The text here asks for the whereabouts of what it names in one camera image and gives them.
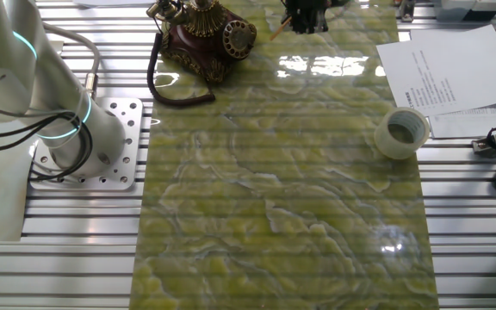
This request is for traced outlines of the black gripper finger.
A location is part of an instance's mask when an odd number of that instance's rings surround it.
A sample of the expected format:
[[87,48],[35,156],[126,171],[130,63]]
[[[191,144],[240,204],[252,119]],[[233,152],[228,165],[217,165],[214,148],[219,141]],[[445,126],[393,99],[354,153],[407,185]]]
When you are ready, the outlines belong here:
[[307,9],[307,32],[327,32],[328,26],[325,12],[328,9],[327,0],[311,0]]
[[288,26],[297,34],[306,33],[306,25],[303,20],[303,10],[306,8],[305,0],[282,0],[285,8],[285,16],[282,22],[287,21]]

